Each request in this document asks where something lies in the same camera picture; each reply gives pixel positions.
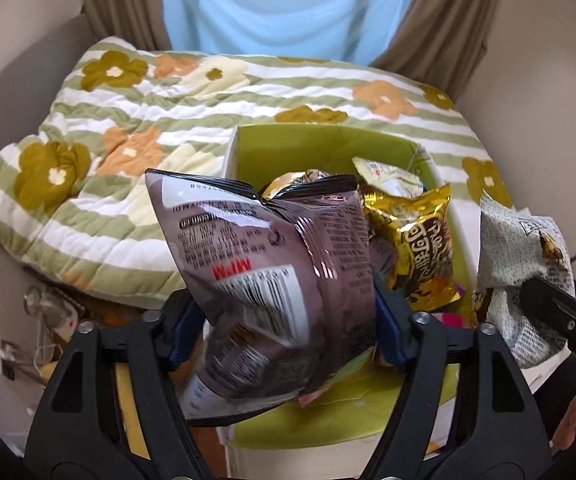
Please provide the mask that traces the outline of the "person's right hand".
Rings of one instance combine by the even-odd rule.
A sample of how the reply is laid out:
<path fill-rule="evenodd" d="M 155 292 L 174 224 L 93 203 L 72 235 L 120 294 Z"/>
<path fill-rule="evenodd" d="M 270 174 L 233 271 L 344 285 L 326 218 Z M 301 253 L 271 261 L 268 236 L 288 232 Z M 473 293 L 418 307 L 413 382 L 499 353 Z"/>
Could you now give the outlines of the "person's right hand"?
<path fill-rule="evenodd" d="M 553 451 L 565 451 L 573 444 L 576 438 L 576 395 L 571 400 L 565 416 L 561 419 L 555 433 L 550 440 Z"/>

